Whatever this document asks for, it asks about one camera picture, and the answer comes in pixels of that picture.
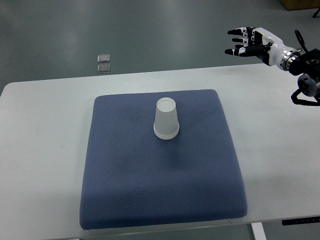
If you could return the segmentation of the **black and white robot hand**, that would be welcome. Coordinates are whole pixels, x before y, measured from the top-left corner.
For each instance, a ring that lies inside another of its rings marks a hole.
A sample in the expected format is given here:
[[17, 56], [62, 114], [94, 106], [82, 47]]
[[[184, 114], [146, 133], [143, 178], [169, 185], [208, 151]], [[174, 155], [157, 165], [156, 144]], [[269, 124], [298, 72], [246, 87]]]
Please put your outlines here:
[[240, 27], [229, 30], [228, 35], [238, 36], [232, 41], [234, 48], [225, 54], [237, 57], [257, 57], [268, 66], [284, 69], [285, 63], [294, 53], [295, 48], [284, 45], [282, 39], [262, 27]]

